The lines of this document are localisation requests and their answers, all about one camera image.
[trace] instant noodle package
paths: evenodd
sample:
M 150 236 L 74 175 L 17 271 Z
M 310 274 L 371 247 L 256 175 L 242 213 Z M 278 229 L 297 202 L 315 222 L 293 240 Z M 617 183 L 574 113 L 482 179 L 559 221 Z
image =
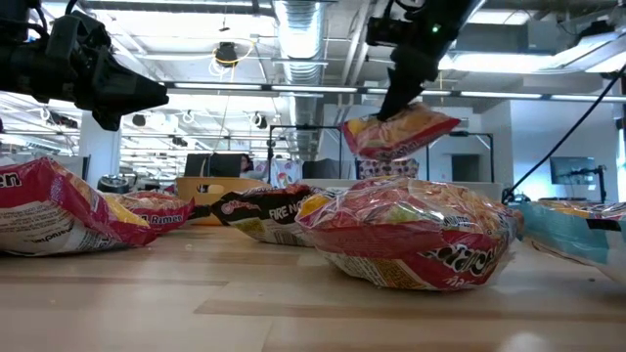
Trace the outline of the instant noodle package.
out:
M 214 203 L 212 211 L 220 221 L 257 241 L 311 246 L 294 219 L 300 204 L 319 192 L 321 190 L 299 184 L 288 185 L 285 189 L 232 192 Z
M 0 251 L 82 252 L 156 237 L 148 222 L 51 159 L 0 167 Z
M 133 214 L 146 220 L 150 227 L 164 234 L 183 226 L 194 210 L 194 201 L 157 192 L 133 192 L 126 195 L 106 194 L 106 198 L 122 204 Z
M 345 122 L 342 130 L 354 154 L 392 161 L 416 152 L 452 131 L 460 122 L 460 119 L 417 103 L 385 122 L 378 121 L 375 115 L 369 115 Z
M 308 199 L 296 221 L 346 274 L 377 286 L 455 290 L 499 272 L 521 214 L 466 188 L 403 177 Z
M 537 201 L 519 209 L 526 219 L 523 242 L 626 284 L 626 203 Z

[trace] computer monitor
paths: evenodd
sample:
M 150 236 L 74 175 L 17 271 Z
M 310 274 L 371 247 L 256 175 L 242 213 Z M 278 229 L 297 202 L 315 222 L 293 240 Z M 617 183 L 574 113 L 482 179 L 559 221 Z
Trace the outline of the computer monitor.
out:
M 188 154 L 185 176 L 239 177 L 244 154 Z
M 596 163 L 592 157 L 555 156 L 550 158 L 553 185 L 595 185 L 593 174 L 571 175 L 582 169 L 592 170 Z
M 239 177 L 242 173 L 244 154 L 213 154 L 209 159 L 210 177 Z

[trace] wooden tabletop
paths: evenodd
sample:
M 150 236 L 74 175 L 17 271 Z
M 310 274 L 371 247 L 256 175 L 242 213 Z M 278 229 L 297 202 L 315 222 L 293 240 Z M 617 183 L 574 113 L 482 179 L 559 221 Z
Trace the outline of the wooden tabletop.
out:
M 196 227 L 149 247 L 0 257 L 0 351 L 626 351 L 626 287 L 516 245 L 494 286 L 376 288 L 314 249 Z

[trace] plastic wrapper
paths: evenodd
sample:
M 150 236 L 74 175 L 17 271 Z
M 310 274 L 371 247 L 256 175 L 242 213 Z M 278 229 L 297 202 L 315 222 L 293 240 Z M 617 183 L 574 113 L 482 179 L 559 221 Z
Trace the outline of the plastic wrapper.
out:
M 452 131 L 461 122 L 421 103 L 380 122 L 375 115 L 343 124 L 345 140 L 354 154 L 380 161 L 413 154 L 421 147 Z
M 257 188 L 242 194 L 232 192 L 214 203 L 212 211 L 222 223 L 257 241 L 311 246 L 294 219 L 301 203 L 317 192 L 321 190 L 306 185 Z
M 521 214 L 466 188 L 403 177 L 361 181 L 296 217 L 339 269 L 377 286 L 455 290 L 504 268 Z
M 157 234 L 48 158 L 0 167 L 0 250 L 21 255 L 144 245 Z
M 133 214 L 146 220 L 153 230 L 160 234 L 176 230 L 183 226 L 194 210 L 194 201 L 157 192 L 134 192 L 126 195 L 107 194 L 122 204 Z
M 526 219 L 524 243 L 626 284 L 626 203 L 537 201 L 518 208 Z

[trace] silver air duct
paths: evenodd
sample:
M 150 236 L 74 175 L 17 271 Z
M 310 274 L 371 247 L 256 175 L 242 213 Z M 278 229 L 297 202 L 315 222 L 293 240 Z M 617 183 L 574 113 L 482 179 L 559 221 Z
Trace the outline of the silver air duct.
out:
M 279 21 L 279 42 L 283 58 L 298 60 L 321 60 L 324 36 L 324 4 L 313 1 L 274 1 Z M 316 64 L 285 64 L 288 84 L 319 85 L 322 83 L 322 67 Z M 294 124 L 322 124 L 316 114 L 317 99 L 291 97 L 290 115 Z M 297 137 L 299 150 L 308 150 L 311 136 Z

